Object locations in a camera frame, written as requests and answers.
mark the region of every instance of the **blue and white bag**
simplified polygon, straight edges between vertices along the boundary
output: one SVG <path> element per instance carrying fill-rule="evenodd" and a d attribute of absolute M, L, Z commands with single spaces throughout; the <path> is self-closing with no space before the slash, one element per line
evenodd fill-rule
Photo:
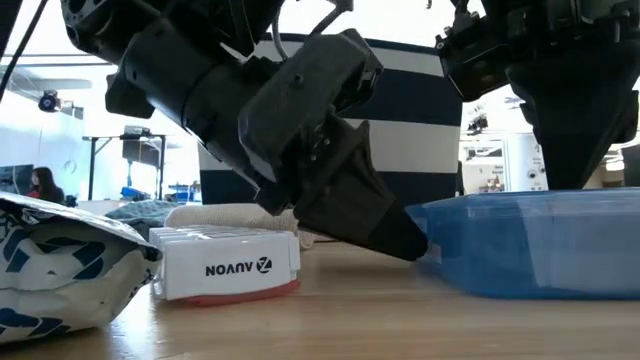
<path fill-rule="evenodd" d="M 110 323 L 161 258 L 128 225 L 0 192 L 0 344 Z"/>

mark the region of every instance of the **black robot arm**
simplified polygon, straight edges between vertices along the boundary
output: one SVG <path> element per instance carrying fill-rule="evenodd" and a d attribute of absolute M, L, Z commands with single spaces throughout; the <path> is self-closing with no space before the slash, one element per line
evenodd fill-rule
<path fill-rule="evenodd" d="M 427 241 L 374 170 L 368 123 L 338 115 L 367 100 L 383 70 L 364 39 L 316 34 L 283 62 L 228 50 L 250 56 L 282 2 L 64 0 L 63 13 L 77 48 L 119 65 L 108 111 L 158 109 L 251 183 L 269 213 L 293 207 L 303 229 L 417 259 Z"/>
<path fill-rule="evenodd" d="M 637 131 L 640 1 L 482 4 L 486 16 L 465 6 L 437 38 L 445 75 L 465 101 L 510 83 L 525 101 L 550 189 L 582 188 L 611 144 Z"/>

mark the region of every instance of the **metal stand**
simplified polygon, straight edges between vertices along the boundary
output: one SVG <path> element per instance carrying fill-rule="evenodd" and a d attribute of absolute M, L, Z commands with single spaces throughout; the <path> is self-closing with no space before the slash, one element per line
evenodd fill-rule
<path fill-rule="evenodd" d="M 100 151 L 102 151 L 102 149 L 104 149 L 104 147 L 111 142 L 111 140 L 113 139 L 120 139 L 120 140 L 140 140 L 141 138 L 147 138 L 147 139 L 151 139 L 151 138 L 160 138 L 161 141 L 161 148 L 160 148 L 160 164 L 157 167 L 160 170 L 160 181 L 158 182 L 158 200 L 162 200 L 162 183 L 164 182 L 164 153 L 167 149 L 167 136 L 166 135 L 152 135 L 152 134 L 147 134 L 147 135 L 136 135 L 136 134 L 123 134 L 120 136 L 90 136 L 90 137 L 85 137 L 83 138 L 84 140 L 90 140 L 91 141 L 91 159 L 89 161 L 89 196 L 88 196 L 88 200 L 93 200 L 93 179 L 94 179 L 94 173 L 95 173 L 95 165 L 96 165 L 96 155 L 98 155 L 98 153 Z M 107 141 L 105 141 L 104 144 L 102 144 L 98 149 L 96 149 L 96 144 L 98 143 L 98 140 L 100 139 L 107 139 Z"/>

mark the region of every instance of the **wooden table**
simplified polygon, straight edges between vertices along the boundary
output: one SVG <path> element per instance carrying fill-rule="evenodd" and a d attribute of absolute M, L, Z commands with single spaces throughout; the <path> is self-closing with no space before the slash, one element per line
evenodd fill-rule
<path fill-rule="evenodd" d="M 343 244 L 303 254 L 296 295 L 219 308 L 142 291 L 110 325 L 2 360 L 640 359 L 640 302 L 496 301 Z"/>

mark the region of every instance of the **person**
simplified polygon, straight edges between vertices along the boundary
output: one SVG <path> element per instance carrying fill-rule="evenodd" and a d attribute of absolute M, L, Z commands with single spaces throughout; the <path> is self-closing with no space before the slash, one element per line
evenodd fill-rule
<path fill-rule="evenodd" d="M 53 173 L 48 167 L 33 169 L 31 184 L 31 192 L 28 193 L 27 196 L 56 204 L 62 204 L 64 202 L 64 192 L 56 186 L 53 180 Z"/>

